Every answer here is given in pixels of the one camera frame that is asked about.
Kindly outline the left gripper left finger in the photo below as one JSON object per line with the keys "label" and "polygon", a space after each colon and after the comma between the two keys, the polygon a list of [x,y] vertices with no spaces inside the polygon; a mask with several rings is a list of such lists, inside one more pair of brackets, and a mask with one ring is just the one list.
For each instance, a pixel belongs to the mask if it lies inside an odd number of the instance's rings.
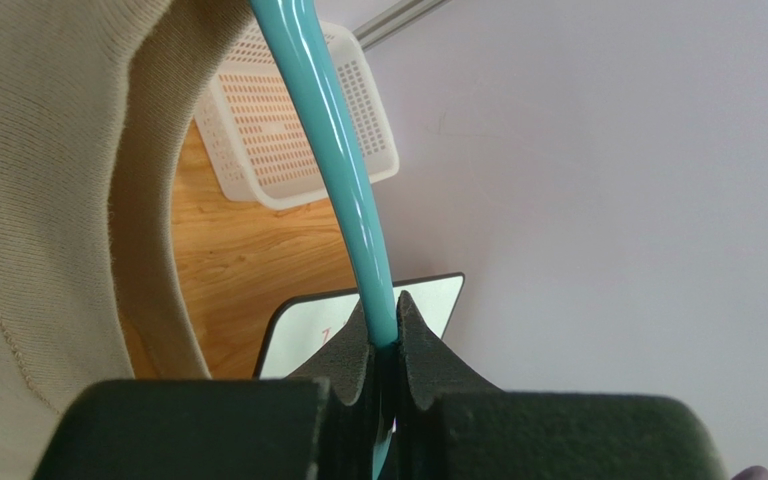
{"label": "left gripper left finger", "polygon": [[375,355],[361,308],[289,377],[110,380],[60,420],[38,479],[371,479]]}

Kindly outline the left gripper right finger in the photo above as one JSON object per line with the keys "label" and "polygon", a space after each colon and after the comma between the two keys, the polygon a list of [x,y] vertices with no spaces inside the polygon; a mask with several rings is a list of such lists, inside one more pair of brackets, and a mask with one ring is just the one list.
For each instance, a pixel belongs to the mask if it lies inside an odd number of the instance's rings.
{"label": "left gripper right finger", "polygon": [[506,391],[426,325],[408,293],[400,328],[403,479],[723,479],[704,424],[664,396]]}

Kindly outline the beige t shirt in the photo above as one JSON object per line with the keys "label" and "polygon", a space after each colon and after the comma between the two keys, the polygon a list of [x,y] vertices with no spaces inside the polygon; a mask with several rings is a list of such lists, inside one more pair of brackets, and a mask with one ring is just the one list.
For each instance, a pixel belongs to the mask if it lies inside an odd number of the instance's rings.
{"label": "beige t shirt", "polygon": [[0,1],[0,479],[28,479],[89,386],[209,370],[180,291],[171,193],[246,1]]}

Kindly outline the light blue hanger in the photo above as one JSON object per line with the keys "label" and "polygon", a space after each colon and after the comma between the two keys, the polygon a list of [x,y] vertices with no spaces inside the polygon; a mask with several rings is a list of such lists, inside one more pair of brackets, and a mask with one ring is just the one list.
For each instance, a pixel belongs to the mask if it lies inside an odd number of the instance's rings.
{"label": "light blue hanger", "polygon": [[377,206],[313,3],[252,8],[323,177],[360,298],[345,326],[290,376],[324,379],[332,394],[320,478],[377,479],[391,450],[400,338]]}

